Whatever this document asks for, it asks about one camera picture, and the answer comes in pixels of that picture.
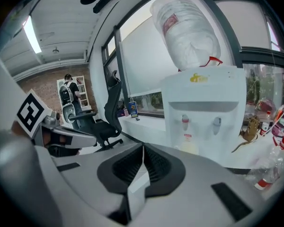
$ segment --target yellow logo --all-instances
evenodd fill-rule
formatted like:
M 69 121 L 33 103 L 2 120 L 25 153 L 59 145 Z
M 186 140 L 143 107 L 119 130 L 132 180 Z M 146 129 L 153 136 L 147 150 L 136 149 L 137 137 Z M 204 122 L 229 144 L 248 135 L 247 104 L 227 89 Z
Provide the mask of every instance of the yellow logo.
M 205 76 L 199 76 L 198 73 L 195 73 L 192 78 L 190 78 L 191 82 L 207 82 L 208 78 Z

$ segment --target window frame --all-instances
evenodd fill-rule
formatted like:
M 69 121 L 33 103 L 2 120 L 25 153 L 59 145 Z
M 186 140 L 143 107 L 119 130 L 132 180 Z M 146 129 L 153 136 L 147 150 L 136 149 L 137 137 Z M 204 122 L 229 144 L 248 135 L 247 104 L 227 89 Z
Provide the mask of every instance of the window frame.
M 118 69 L 120 74 L 120 79 L 123 82 L 122 90 L 124 94 L 124 101 L 126 105 L 128 105 L 130 98 L 128 98 L 128 90 L 126 86 L 126 80 L 123 70 L 123 56 L 120 48 L 121 34 L 120 28 L 121 26 L 142 6 L 148 3 L 150 0 L 141 0 L 134 6 L 122 19 L 121 21 L 114 26 L 113 32 L 108 37 L 105 46 L 103 46 L 102 58 L 103 64 L 105 65 L 107 60 L 111 60 L 111 56 L 117 57 Z M 278 66 L 284 68 L 284 52 L 277 52 L 269 49 L 257 48 L 257 47 L 241 47 L 238 41 L 238 38 L 231 27 L 229 21 L 226 16 L 220 10 L 218 5 L 215 3 L 218 0 L 202 0 L 202 2 L 208 7 L 212 16 L 215 18 L 215 21 L 222 27 L 223 32 L 225 34 L 225 39 L 228 41 L 230 46 L 230 51 L 232 53 L 232 58 L 235 65 L 238 68 L 243 68 L 244 63 L 251 64 L 267 64 L 271 66 Z M 272 26 L 276 39 L 280 47 L 284 49 L 284 26 L 272 8 L 265 0 L 241 0 L 241 1 L 251 1 L 257 3 L 263 9 L 263 12 L 266 16 L 267 21 Z M 115 50 L 114 52 L 108 56 L 108 43 L 110 40 L 115 37 Z M 139 110 L 140 115 L 164 118 L 164 112 L 152 112 L 152 111 L 142 111 Z

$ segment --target chair backrest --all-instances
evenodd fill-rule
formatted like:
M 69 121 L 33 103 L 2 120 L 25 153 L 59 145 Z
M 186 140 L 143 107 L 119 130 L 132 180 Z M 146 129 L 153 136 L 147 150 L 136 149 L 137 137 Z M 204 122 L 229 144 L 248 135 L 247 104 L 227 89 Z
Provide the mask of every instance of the chair backrest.
M 104 110 L 107 122 L 116 129 L 116 134 L 119 135 L 122 131 L 122 127 L 117 117 L 117 106 L 121 94 L 122 82 L 120 79 L 116 78 L 116 73 L 117 71 L 114 70 L 112 76 L 107 80 L 108 101 Z

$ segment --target red tag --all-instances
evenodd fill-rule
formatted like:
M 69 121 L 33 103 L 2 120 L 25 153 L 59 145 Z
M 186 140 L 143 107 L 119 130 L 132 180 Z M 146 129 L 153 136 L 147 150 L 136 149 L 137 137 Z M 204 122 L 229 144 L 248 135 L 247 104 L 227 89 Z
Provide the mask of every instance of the red tag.
M 172 16 L 170 16 L 165 23 L 163 24 L 163 35 L 165 37 L 167 31 L 173 27 L 177 22 L 179 22 L 177 16 L 175 14 L 173 14 Z

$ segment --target ceiling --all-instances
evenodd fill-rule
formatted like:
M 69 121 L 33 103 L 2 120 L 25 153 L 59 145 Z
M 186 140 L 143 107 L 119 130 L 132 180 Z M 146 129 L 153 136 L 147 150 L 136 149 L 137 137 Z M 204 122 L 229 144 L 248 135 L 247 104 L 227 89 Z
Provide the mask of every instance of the ceiling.
M 42 52 L 34 53 L 21 30 L 0 53 L 11 75 L 54 61 L 83 59 L 101 15 L 93 13 L 93 6 L 80 0 L 40 0 L 31 17 Z

